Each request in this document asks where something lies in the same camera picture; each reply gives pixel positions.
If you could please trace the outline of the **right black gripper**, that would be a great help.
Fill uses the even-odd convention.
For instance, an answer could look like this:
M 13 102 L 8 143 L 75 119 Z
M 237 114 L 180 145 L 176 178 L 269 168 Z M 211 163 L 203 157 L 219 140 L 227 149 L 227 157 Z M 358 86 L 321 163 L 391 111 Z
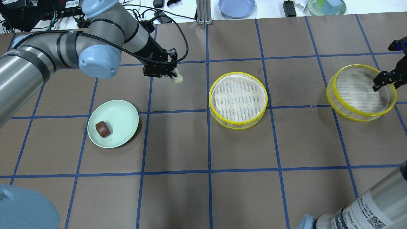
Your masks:
M 404 54 L 407 54 L 407 37 L 391 42 L 388 46 L 388 51 L 403 51 Z M 373 90 L 375 92 L 390 84 L 392 84 L 395 89 L 398 89 L 402 85 L 402 74 L 396 71 L 382 71 L 373 79 L 373 83 Z

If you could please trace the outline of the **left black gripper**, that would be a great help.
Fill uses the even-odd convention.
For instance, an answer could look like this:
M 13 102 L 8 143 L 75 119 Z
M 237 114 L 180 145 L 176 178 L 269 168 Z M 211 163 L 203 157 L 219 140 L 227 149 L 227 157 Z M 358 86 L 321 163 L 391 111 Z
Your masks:
M 161 48 L 158 43 L 149 43 L 144 48 L 145 53 L 143 58 L 148 61 L 143 61 L 143 74 L 147 77 L 162 77 L 169 76 L 171 79 L 177 77 L 177 64 L 169 64 L 169 62 L 178 59 L 178 53 L 175 48 L 166 50 Z

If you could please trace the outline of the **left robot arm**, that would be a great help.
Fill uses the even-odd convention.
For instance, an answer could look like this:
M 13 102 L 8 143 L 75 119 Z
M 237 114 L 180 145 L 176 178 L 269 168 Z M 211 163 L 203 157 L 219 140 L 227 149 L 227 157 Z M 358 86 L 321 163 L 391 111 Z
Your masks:
M 88 32 L 41 31 L 17 38 L 1 56 L 1 126 L 61 68 L 80 68 L 100 79 L 113 77 L 125 52 L 143 65 L 148 77 L 169 76 L 180 84 L 175 49 L 165 50 L 117 0 L 85 0 Z

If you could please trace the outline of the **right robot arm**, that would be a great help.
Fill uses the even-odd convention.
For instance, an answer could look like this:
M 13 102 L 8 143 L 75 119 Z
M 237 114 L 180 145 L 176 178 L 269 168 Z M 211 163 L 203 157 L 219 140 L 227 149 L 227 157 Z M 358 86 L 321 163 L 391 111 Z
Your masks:
M 329 81 L 326 96 L 331 107 L 351 121 L 368 122 L 389 112 L 396 90 L 406 84 L 406 56 L 392 71 L 352 64 Z M 406 228 L 406 162 L 334 214 L 305 215 L 298 229 L 402 229 Z

